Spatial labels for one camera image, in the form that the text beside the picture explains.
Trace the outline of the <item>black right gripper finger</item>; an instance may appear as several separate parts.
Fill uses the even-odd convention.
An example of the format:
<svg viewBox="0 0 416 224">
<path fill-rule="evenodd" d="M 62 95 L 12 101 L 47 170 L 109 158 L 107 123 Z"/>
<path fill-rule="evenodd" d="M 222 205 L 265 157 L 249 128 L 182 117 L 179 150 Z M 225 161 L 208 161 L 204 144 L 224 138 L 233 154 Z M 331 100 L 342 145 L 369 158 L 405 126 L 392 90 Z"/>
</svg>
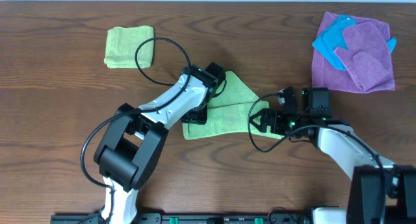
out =
<svg viewBox="0 0 416 224">
<path fill-rule="evenodd" d="M 265 118 L 267 116 L 267 109 L 263 108 L 260 111 L 258 111 L 256 114 L 249 117 L 249 120 L 251 122 L 264 122 Z"/>
<path fill-rule="evenodd" d="M 250 125 L 255 127 L 259 132 L 262 132 L 262 133 L 267 132 L 267 126 L 264 123 L 256 123 L 254 121 L 251 121 Z"/>
</svg>

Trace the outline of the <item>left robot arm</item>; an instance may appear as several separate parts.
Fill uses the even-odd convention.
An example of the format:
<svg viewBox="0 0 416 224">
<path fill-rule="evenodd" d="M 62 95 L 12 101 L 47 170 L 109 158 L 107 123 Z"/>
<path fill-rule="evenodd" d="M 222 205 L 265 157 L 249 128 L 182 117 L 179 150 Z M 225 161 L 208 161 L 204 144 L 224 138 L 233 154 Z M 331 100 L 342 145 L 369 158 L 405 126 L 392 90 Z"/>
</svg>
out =
<svg viewBox="0 0 416 224">
<path fill-rule="evenodd" d="M 206 69 L 183 69 L 179 80 L 153 101 L 134 108 L 127 103 L 114 114 L 94 153 L 106 189 L 100 219 L 105 223 L 131 223 L 137 214 L 139 189 L 159 161 L 172 125 L 204 125 L 207 104 L 225 81 L 223 67 L 212 62 Z"/>
</svg>

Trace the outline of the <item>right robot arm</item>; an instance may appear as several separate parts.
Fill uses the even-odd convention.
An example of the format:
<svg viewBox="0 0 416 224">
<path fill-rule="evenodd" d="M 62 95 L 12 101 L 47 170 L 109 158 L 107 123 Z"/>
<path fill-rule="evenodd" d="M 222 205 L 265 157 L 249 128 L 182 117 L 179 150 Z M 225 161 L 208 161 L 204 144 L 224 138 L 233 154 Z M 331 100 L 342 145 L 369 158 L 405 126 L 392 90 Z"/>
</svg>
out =
<svg viewBox="0 0 416 224">
<path fill-rule="evenodd" d="M 415 222 L 415 167 L 381 156 L 343 119 L 264 108 L 249 115 L 248 125 L 284 140 L 308 138 L 350 178 L 347 208 L 313 208 L 306 223 Z"/>
</svg>

